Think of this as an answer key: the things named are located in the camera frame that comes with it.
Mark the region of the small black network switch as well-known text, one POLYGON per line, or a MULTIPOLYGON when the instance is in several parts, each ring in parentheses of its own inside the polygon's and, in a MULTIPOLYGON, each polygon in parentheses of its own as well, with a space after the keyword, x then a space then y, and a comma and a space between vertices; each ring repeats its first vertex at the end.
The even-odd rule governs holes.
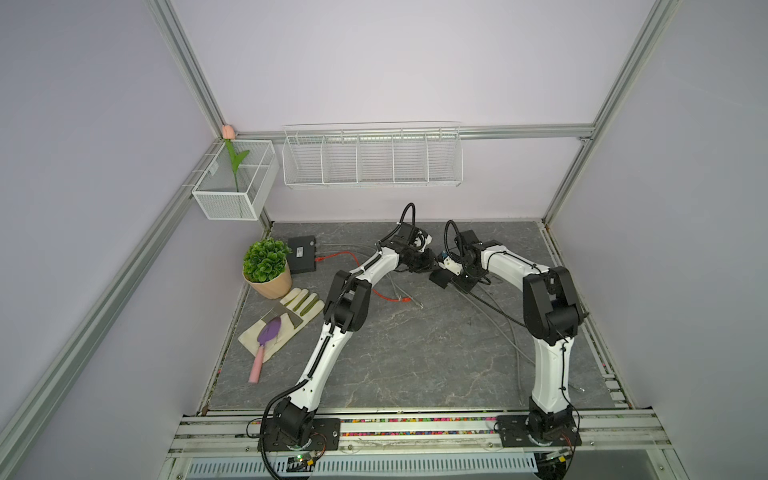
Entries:
POLYGON ((455 275, 449 270, 437 269, 430 273, 429 280, 440 288, 446 289, 454 277, 455 275))

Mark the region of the large black network switch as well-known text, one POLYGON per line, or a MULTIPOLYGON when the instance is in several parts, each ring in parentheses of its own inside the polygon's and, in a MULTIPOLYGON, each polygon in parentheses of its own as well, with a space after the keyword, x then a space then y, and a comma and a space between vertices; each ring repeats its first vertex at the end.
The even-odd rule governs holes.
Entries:
POLYGON ((287 240, 291 253, 287 255, 288 266, 292 274, 314 272, 316 270, 315 236, 292 237, 287 240))

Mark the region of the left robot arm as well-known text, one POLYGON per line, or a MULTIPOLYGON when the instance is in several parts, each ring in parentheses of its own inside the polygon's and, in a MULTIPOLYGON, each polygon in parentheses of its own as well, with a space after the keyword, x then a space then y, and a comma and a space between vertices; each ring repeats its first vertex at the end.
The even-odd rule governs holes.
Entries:
POLYGON ((376 244, 376 253, 351 271, 338 271, 322 311, 317 344, 296 385, 270 400, 261 426, 274 427, 297 446, 305 446, 324 387, 343 348, 364 325, 376 284, 402 267, 430 270, 431 237, 416 225, 416 206, 406 204, 395 228, 376 244))

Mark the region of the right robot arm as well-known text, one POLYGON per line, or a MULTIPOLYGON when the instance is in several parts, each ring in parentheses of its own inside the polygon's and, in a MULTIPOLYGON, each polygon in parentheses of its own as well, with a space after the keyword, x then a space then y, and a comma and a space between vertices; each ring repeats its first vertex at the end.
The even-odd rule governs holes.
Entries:
POLYGON ((540 446, 559 440, 579 446, 580 415, 570 399, 568 379, 572 347, 585 314, 570 271, 528 260, 496 241, 482 242, 474 231, 461 231, 452 220, 444 231, 455 232, 456 250, 445 240, 439 265, 455 280, 468 283, 467 291, 493 274, 522 293, 522 324, 535 347, 535 381, 523 423, 527 437, 540 446))

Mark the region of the green potted plant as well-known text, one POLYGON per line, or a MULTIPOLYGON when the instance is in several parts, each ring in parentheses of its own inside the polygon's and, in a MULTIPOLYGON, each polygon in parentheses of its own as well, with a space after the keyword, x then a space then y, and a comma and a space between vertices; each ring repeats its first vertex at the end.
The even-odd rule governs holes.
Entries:
POLYGON ((284 297, 292 288, 288 263, 291 253, 286 243, 272 237, 255 242, 243 259, 244 279, 264 298, 284 297))

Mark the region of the pink purple brush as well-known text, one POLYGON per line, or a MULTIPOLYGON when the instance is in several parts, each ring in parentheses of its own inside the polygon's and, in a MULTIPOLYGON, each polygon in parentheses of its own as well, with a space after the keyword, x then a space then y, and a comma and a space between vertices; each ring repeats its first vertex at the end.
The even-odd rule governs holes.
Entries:
POLYGON ((260 330, 257 336, 258 348, 254 357, 254 362, 249 374, 248 382, 251 384, 257 384, 260 380, 261 370, 263 366, 264 356, 266 353, 267 344, 274 340, 282 326, 282 319, 280 316, 276 316, 269 320, 265 326, 260 330))

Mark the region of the white mesh box basket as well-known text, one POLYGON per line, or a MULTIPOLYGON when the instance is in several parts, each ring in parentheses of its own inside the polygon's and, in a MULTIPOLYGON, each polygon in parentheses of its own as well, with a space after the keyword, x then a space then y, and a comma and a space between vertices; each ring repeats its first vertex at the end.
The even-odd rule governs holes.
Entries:
POLYGON ((224 140, 192 194, 216 221, 258 221, 279 172, 271 141, 224 140))

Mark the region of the pink artificial tulip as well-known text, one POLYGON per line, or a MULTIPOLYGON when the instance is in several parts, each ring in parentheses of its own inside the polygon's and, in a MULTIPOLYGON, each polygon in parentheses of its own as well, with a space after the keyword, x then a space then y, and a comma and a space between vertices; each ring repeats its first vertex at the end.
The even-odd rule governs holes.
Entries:
POLYGON ((221 127, 221 134, 224 140, 225 148, 230 158, 231 171, 235 184, 235 191, 240 192, 240 184, 238 179, 238 171, 242 163, 249 156, 249 150, 238 151, 235 148, 233 141, 236 139, 237 134, 235 129, 231 125, 223 125, 221 127))

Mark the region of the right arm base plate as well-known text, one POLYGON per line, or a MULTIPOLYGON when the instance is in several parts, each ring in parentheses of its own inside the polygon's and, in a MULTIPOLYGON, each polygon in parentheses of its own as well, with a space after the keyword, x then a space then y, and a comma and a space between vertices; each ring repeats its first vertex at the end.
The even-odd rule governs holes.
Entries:
POLYGON ((503 447, 579 447, 582 438, 573 415, 530 412, 500 415, 494 424, 503 447))

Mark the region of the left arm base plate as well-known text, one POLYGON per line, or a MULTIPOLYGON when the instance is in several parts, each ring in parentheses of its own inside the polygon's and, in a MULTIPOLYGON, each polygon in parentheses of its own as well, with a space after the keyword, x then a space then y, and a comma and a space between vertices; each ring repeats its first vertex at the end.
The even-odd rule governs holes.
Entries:
POLYGON ((301 426, 296 434, 281 428, 277 420, 268 419, 259 435, 266 452, 336 451, 341 439, 341 419, 316 417, 301 426))

